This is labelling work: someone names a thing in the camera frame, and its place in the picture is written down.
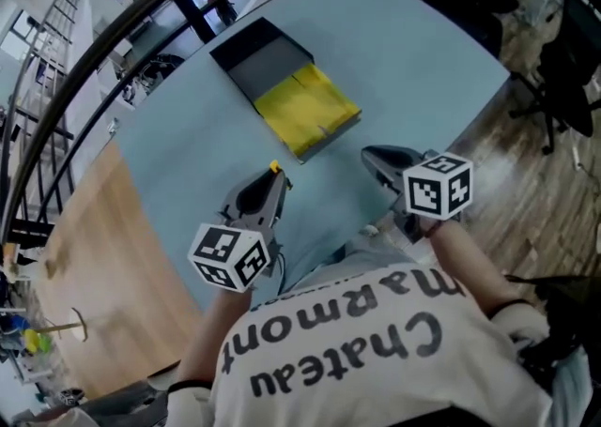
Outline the black backpack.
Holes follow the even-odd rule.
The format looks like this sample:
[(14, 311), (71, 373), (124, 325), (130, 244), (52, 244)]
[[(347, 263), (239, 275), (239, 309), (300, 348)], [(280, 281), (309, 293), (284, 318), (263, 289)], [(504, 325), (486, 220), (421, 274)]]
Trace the black backpack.
[(551, 390), (559, 363), (582, 347), (594, 383), (601, 382), (601, 277), (556, 276), (509, 282), (534, 286), (545, 304), (549, 335), (522, 351), (522, 365), (545, 390)]

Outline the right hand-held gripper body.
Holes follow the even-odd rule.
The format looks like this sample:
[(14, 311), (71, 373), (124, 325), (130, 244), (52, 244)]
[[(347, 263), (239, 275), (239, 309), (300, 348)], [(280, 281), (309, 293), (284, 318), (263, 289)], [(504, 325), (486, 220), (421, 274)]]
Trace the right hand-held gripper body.
[(401, 188), (395, 222), (411, 243), (423, 236), (419, 217), (448, 221), (473, 202), (473, 162), (449, 152), (396, 168), (393, 180)]

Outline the person's right forearm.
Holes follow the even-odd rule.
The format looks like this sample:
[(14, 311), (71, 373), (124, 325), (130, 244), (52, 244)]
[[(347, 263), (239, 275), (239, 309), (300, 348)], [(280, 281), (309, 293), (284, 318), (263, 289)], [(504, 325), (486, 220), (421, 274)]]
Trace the person's right forearm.
[(522, 300), (459, 222), (435, 223), (424, 229), (440, 267), (469, 290), (484, 314), (492, 317)]

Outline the black box with yellow drawer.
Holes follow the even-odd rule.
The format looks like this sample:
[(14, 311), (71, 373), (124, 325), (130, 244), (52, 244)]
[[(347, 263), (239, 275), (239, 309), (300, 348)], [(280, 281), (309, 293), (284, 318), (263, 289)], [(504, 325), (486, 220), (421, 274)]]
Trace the black box with yellow drawer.
[(361, 108), (317, 67), (314, 56), (265, 18), (210, 55), (299, 163), (361, 120)]

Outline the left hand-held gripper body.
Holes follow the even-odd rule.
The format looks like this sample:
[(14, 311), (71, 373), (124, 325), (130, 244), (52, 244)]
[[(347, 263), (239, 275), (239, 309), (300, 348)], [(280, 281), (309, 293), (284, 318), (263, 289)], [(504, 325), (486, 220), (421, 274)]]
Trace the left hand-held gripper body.
[(187, 258), (204, 282), (244, 293), (261, 275), (270, 276), (279, 261), (281, 245), (274, 225), (282, 216), (279, 206), (242, 213), (232, 204), (218, 212), (218, 223), (202, 223)]

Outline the wooden branch stand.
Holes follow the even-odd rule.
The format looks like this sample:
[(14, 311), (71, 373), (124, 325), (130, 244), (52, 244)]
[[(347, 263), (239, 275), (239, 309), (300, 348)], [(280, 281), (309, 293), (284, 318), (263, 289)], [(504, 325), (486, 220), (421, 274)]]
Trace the wooden branch stand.
[(50, 334), (62, 331), (70, 331), (73, 337), (81, 343), (84, 343), (88, 338), (87, 324), (81, 313), (75, 308), (69, 309), (69, 319), (66, 324), (35, 328), (35, 332), (38, 334)]

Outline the wooden table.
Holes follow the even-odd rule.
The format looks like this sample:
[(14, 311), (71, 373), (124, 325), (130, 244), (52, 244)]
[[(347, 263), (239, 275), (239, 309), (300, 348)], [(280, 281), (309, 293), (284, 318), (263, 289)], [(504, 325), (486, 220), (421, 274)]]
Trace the wooden table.
[(55, 224), (44, 250), (51, 277), (37, 283), (46, 318), (77, 311), (57, 347), (75, 386), (96, 398), (180, 360), (201, 313), (146, 218), (116, 143), (102, 149)]

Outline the light blue table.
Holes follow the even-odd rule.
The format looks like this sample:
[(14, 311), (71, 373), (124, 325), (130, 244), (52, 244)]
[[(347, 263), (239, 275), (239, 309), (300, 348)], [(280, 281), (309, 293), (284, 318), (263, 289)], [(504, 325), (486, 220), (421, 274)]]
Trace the light blue table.
[(264, 18), (295, 39), (361, 109), (360, 122), (299, 163), (212, 58), (183, 63), (116, 134), (149, 223), (195, 303), (215, 290), (188, 261), (228, 191), (277, 160), (293, 188), (275, 232), (297, 282), (389, 200), (362, 165), (368, 145), (444, 151), (507, 80), (487, 50), (421, 0), (270, 0), (219, 35)]

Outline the black curved railing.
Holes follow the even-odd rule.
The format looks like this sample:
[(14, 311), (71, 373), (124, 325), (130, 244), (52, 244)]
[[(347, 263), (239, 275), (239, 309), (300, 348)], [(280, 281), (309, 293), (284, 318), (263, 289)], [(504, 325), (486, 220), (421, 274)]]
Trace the black curved railing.
[[(167, 1), (181, 9), (183, 21), (127, 70), (104, 99), (94, 102), (94, 110), (86, 116), (78, 134), (71, 134), (65, 128), (66, 113), (75, 98), (114, 47)], [(215, 35), (203, 17), (225, 1), (212, 0), (196, 8), (192, 0), (135, 0), (92, 42), (50, 99), (29, 142), (24, 145), (23, 159), (15, 173), (8, 170), (8, 152), (0, 156), (0, 244), (19, 244), (23, 236), (47, 237), (40, 230), (48, 222), (48, 205), (51, 202), (63, 204), (60, 181), (66, 178), (70, 187), (74, 185), (72, 160), (101, 116), (145, 65), (185, 30), (193, 29), (202, 41), (212, 40)]]

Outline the white grid shelf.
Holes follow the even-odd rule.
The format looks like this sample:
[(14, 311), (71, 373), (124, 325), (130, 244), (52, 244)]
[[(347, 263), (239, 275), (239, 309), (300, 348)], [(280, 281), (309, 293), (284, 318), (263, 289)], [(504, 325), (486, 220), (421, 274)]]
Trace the white grid shelf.
[(80, 0), (54, 0), (34, 40), (34, 52), (41, 60), (66, 71), (71, 35)]

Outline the person's white printed shirt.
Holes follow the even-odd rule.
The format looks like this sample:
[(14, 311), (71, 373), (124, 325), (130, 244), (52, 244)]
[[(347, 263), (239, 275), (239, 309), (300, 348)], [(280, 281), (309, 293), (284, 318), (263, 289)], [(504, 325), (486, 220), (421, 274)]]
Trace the person's white printed shirt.
[(165, 427), (545, 427), (518, 353), (546, 336), (526, 302), (487, 316), (441, 270), (392, 265), (249, 310), (213, 380), (170, 388)]

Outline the person's light blue jeans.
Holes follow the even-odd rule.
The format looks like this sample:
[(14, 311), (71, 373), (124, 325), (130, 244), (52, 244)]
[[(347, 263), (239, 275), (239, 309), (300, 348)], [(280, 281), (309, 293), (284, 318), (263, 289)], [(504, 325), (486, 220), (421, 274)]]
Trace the person's light blue jeans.
[(396, 264), (414, 260), (396, 248), (385, 234), (358, 234), (286, 292), (314, 287)]

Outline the person's left forearm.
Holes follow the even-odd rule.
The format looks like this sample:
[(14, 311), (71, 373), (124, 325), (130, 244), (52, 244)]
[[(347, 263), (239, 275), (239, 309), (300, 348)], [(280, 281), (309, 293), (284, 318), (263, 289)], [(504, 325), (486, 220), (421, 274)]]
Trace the person's left forearm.
[(249, 310), (253, 291), (236, 293), (220, 290), (203, 313), (199, 329), (177, 368), (177, 382), (212, 383), (224, 339), (229, 330)]

